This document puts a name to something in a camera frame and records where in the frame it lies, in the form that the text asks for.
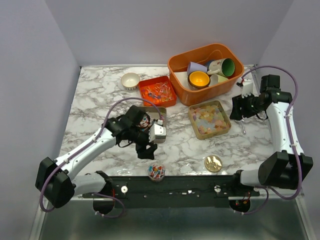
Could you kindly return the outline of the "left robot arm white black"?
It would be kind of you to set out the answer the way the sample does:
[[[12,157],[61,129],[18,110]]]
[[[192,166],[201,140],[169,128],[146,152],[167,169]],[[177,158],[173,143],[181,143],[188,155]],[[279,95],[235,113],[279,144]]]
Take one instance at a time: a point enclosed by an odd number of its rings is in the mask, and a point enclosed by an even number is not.
[[[38,167],[35,187],[40,191],[39,204],[46,198],[54,209],[61,208],[73,196],[95,192],[104,198],[111,185],[103,173],[79,176],[79,172],[97,156],[119,146],[122,141],[135,144],[139,159],[153,160],[158,134],[164,132],[163,117],[151,120],[141,108],[133,105],[118,117],[107,117],[102,126],[81,145],[56,159],[46,157]]]

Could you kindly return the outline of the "orange square candy tray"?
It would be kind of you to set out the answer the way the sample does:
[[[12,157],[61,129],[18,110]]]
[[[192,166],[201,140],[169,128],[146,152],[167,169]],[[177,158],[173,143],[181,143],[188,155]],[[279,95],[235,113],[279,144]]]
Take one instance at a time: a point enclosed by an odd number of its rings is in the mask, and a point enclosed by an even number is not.
[[[160,76],[142,80],[138,84],[140,96],[157,107],[172,107],[177,102],[177,96],[168,76]]]

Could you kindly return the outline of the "clear glass jar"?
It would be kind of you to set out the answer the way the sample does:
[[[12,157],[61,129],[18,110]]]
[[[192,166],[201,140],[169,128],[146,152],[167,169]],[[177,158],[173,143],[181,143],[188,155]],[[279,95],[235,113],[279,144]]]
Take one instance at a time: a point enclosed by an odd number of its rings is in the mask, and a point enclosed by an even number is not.
[[[164,179],[166,167],[160,163],[151,163],[147,168],[148,177],[154,182],[160,182]]]

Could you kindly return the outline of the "brown tray with lollipops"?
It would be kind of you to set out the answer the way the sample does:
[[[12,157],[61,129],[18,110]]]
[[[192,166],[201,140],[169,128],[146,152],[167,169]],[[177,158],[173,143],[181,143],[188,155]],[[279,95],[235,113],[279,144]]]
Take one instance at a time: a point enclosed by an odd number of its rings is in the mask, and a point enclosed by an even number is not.
[[[150,122],[153,123],[154,120],[159,119],[159,113],[153,106],[139,106],[140,110],[144,111],[150,117]],[[164,127],[164,133],[161,136],[156,136],[154,142],[157,144],[162,144],[166,141],[167,137],[167,109],[165,107],[158,107],[161,114],[162,126]]]

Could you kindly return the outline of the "metal scoop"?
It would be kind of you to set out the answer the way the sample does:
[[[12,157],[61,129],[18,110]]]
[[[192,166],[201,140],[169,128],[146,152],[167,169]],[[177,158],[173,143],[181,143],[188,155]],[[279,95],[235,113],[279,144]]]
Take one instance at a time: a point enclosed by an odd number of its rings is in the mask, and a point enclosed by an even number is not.
[[[243,134],[246,135],[247,132],[246,132],[246,129],[245,129],[245,121],[244,121],[244,119],[241,119],[241,120],[239,121],[239,123],[240,123],[240,125],[241,125]]]

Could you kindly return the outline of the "gold tin with popsicle candies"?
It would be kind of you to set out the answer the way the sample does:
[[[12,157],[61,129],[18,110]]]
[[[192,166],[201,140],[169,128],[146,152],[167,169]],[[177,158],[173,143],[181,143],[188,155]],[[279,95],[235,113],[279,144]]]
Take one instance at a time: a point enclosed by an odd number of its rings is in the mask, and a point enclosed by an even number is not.
[[[199,140],[227,134],[232,127],[229,117],[218,100],[189,106],[188,117],[195,136]]]

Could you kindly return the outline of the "gold round jar lid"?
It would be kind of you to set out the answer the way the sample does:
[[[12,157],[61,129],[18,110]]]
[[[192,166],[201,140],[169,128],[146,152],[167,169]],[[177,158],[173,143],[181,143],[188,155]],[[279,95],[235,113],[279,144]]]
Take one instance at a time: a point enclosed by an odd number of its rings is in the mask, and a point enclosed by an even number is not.
[[[204,166],[208,171],[217,173],[222,169],[223,164],[218,156],[209,155],[204,158]]]

